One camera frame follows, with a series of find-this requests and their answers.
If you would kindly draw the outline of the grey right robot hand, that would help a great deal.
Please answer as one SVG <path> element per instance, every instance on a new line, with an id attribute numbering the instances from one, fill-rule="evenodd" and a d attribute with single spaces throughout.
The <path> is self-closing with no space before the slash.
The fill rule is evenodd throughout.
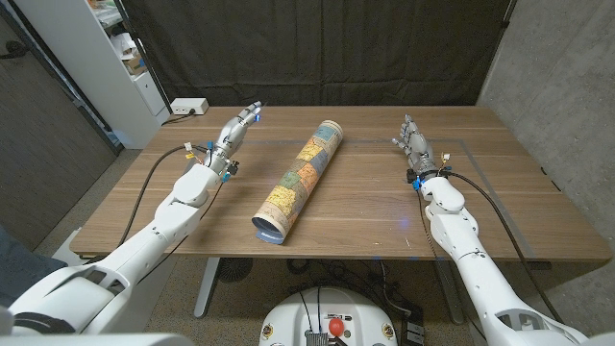
<path id="1" fill-rule="evenodd" d="M 409 114 L 405 115 L 400 137 L 392 138 L 391 142 L 404 152 L 409 168 L 417 175 L 427 176 L 436 170 L 431 145 Z"/>

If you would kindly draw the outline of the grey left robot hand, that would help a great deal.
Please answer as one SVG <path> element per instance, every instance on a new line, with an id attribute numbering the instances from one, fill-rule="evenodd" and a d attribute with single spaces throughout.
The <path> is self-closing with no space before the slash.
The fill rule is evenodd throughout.
<path id="1" fill-rule="evenodd" d="M 259 121 L 262 103 L 254 102 L 229 120 L 222 128 L 218 139 L 212 143 L 205 166 L 221 174 L 233 154 L 241 146 L 248 128 Z"/>

